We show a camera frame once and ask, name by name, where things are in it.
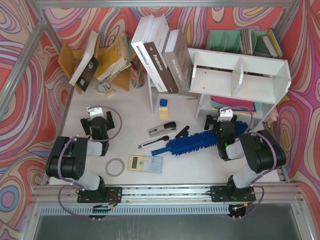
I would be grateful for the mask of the blue microfiber duster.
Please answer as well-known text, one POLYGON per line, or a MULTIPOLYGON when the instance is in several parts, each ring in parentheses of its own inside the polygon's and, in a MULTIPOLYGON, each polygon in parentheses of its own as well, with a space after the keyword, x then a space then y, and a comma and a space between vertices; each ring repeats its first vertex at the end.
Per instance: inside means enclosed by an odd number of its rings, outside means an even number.
MULTIPOLYGON (((243 121, 236 121, 235 124, 235 141, 241 134, 244 134, 250 129, 250 126, 243 121)), ((196 152, 200 149, 218 146, 218 138, 216 130, 205 130, 195 133, 191 136, 175 138, 169 140, 165 147, 153 150, 152 156, 157 156, 163 153, 170 152, 172 155, 179 156, 191 152, 196 152)))

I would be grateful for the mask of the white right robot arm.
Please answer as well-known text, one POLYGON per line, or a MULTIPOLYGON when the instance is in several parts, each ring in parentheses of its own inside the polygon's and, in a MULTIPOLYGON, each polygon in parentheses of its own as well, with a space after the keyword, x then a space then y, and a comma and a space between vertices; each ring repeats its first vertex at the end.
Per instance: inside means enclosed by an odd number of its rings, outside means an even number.
POLYGON ((268 130, 250 132, 249 125, 220 109, 218 116, 207 115, 204 129, 215 133, 219 157, 224 161, 245 158, 246 164, 224 185, 210 187, 212 202, 254 202, 253 184, 285 164, 286 156, 268 130))

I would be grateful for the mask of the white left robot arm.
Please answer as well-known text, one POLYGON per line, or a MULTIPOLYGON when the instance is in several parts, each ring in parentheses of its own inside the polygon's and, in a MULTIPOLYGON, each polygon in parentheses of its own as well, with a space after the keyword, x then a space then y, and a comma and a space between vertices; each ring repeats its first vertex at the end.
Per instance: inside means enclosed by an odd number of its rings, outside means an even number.
POLYGON ((89 156, 104 157, 109 148, 108 131, 115 128, 112 113, 101 107, 88 108, 88 118, 80 123, 87 137, 60 136, 49 154, 45 173, 50 178, 64 180, 77 188, 78 202, 101 202, 107 190, 101 176, 86 169, 89 156))

